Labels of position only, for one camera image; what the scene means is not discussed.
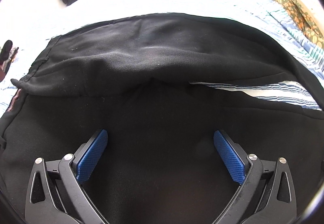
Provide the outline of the black pants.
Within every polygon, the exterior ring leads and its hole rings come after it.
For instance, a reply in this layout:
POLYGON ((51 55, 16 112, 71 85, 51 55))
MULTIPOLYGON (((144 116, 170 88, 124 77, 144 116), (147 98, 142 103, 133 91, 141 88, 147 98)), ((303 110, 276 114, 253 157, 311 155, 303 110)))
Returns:
POLYGON ((232 20, 144 15, 60 35, 13 81, 20 92, 1 118, 1 191, 23 215, 35 159, 60 159, 105 129, 85 190, 110 223, 212 223, 237 189, 213 145, 222 129, 248 153, 287 159, 301 213, 322 176, 323 110, 210 87, 282 81, 323 106, 308 69, 232 20))

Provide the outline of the clothes pile on left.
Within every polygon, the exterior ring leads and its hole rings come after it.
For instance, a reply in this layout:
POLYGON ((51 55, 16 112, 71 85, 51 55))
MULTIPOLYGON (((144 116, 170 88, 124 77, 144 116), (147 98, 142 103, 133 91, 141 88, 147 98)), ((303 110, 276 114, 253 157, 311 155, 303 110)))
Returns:
POLYGON ((15 60, 15 57, 19 51, 18 47, 13 46, 11 40, 7 40, 3 47, 1 48, 1 77, 0 82, 6 77, 12 62, 15 60))

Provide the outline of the striped blue green bedsheet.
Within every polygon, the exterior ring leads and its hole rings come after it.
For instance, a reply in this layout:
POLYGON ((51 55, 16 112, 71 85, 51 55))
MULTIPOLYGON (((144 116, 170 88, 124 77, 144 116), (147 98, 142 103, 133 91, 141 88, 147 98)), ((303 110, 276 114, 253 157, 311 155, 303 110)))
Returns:
POLYGON ((19 51, 1 82, 1 112, 8 109, 16 92, 11 80, 28 72, 52 37, 92 23, 153 13, 227 18, 254 27, 323 82, 323 51, 272 0, 78 0, 68 7, 55 0, 2 0, 1 42, 10 39, 19 51))

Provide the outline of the orange floral blanket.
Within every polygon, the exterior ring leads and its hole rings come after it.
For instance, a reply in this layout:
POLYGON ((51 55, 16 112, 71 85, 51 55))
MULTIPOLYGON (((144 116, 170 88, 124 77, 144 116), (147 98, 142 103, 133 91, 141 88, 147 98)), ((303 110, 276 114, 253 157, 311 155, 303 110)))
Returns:
POLYGON ((301 0, 273 0, 283 6, 297 27, 315 45, 323 49, 323 28, 301 0))

